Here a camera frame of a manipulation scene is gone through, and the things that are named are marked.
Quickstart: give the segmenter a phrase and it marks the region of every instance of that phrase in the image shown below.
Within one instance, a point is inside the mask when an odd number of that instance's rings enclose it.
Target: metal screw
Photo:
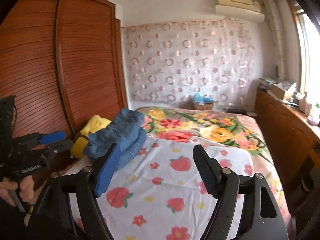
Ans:
[[[85,166],[83,169],[82,169],[83,172],[85,173],[88,173],[90,171],[92,171],[92,167],[91,166]]]
[[[263,179],[263,175],[262,175],[261,173],[256,173],[256,177],[257,177],[258,179]]]
[[[231,170],[230,170],[229,168],[223,168],[223,169],[222,169],[222,172],[223,172],[224,174],[230,174],[230,173],[231,173]]]
[[[50,177],[53,178],[53,179],[57,178],[58,176],[59,176],[59,173],[57,173],[57,172],[53,172],[50,175]]]

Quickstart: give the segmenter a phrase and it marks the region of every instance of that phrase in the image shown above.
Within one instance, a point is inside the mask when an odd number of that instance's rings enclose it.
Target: window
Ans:
[[[301,86],[310,103],[320,103],[320,35],[295,0],[287,0],[297,30],[301,48]]]

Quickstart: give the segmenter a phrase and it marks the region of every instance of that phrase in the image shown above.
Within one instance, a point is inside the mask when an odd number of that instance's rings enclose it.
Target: yellow towel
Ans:
[[[88,137],[89,133],[95,133],[103,128],[106,128],[110,123],[110,120],[101,118],[99,115],[94,115],[90,118],[87,125],[80,131],[80,134]],[[78,159],[84,157],[82,152],[87,144],[88,141],[85,138],[79,137],[70,150],[71,154]]]

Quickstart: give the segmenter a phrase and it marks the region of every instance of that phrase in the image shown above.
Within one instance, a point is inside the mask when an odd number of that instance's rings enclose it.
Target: wardrobe door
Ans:
[[[55,66],[59,0],[19,0],[0,26],[0,98],[15,95],[13,137],[68,126]]]
[[[57,21],[60,87],[78,132],[93,115],[113,119],[123,106],[116,79],[115,5],[60,0]]]

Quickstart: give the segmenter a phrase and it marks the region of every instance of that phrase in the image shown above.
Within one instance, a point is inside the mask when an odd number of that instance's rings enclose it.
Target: finger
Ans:
[[[6,201],[10,206],[15,207],[15,203],[9,195],[9,191],[5,188],[0,189],[0,198]]]
[[[32,176],[27,176],[23,178],[23,180],[20,182],[20,189],[21,191],[27,189],[27,188],[32,188],[34,186],[34,181],[32,179]]]
[[[4,178],[2,183],[0,183],[2,188],[6,188],[8,190],[16,190],[18,188],[18,184],[15,181],[11,181],[8,178]]]
[[[34,191],[33,188],[28,188],[24,191],[21,191],[19,194],[23,202],[30,202],[33,198]]]

